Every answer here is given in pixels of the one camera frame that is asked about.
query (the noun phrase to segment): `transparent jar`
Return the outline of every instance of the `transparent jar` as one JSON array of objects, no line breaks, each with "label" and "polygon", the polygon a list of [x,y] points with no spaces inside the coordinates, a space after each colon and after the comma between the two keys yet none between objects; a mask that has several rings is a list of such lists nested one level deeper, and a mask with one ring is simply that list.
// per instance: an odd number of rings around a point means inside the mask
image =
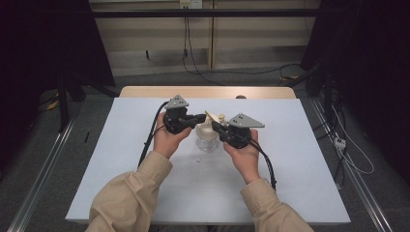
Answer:
[{"label": "transparent jar", "polygon": [[220,135],[212,130],[212,120],[207,116],[203,124],[195,127],[196,145],[204,152],[211,153],[220,145]]}]

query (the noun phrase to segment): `white tabletop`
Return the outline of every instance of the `white tabletop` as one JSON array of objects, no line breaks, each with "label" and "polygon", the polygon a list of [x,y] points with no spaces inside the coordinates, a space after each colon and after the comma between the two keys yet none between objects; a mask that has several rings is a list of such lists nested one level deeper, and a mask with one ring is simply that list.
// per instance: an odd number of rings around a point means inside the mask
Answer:
[{"label": "white tabletop", "polygon": [[[309,223],[345,223],[349,216],[311,131],[299,100],[186,99],[189,114],[242,112],[266,128],[258,129],[262,149],[270,157],[278,197]],[[113,177],[136,169],[158,107],[168,99],[116,99],[97,147],[66,219],[86,222],[95,195]],[[195,133],[171,158],[174,167],[160,187],[153,223],[252,223],[240,190],[245,186],[221,146],[211,154],[200,151]],[[259,160],[269,180],[265,160]]]}]

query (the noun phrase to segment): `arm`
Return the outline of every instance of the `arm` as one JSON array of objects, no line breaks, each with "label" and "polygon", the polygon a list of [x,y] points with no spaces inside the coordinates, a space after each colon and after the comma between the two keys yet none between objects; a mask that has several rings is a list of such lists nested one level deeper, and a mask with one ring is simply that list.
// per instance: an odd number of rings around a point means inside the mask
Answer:
[{"label": "arm", "polygon": [[148,231],[159,187],[172,168],[169,159],[190,134],[190,129],[168,133],[162,118],[163,113],[157,121],[154,151],[138,170],[115,177],[94,198],[87,231]]},{"label": "arm", "polygon": [[[257,130],[251,130],[257,141]],[[287,204],[278,200],[277,193],[258,170],[259,152],[251,146],[235,149],[224,143],[223,148],[244,178],[247,186],[242,189],[244,198],[255,224],[256,231],[312,231],[308,224]]]}]

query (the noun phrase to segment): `sleeve cuff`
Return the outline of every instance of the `sleeve cuff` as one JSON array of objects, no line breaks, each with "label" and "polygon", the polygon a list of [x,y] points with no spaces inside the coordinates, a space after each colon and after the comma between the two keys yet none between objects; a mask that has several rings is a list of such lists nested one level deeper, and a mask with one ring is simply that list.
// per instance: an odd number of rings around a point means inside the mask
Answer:
[{"label": "sleeve cuff", "polygon": [[247,184],[247,186],[241,190],[241,194],[252,215],[256,214],[259,209],[272,201],[279,203],[277,193],[265,178]]},{"label": "sleeve cuff", "polygon": [[162,184],[169,175],[172,163],[163,155],[157,152],[150,152],[138,167],[137,172],[149,176],[153,181]]}]

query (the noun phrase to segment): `beige sleeve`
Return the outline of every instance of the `beige sleeve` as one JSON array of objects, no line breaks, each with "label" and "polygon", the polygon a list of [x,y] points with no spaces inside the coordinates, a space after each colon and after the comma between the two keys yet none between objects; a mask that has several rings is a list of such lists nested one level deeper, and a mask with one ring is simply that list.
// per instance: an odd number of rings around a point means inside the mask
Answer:
[{"label": "beige sleeve", "polygon": [[256,231],[313,231],[295,210],[278,200],[266,179],[249,183],[241,194],[253,217]]},{"label": "beige sleeve", "polygon": [[136,172],[112,179],[94,198],[86,231],[148,231],[171,162],[151,152]]}]

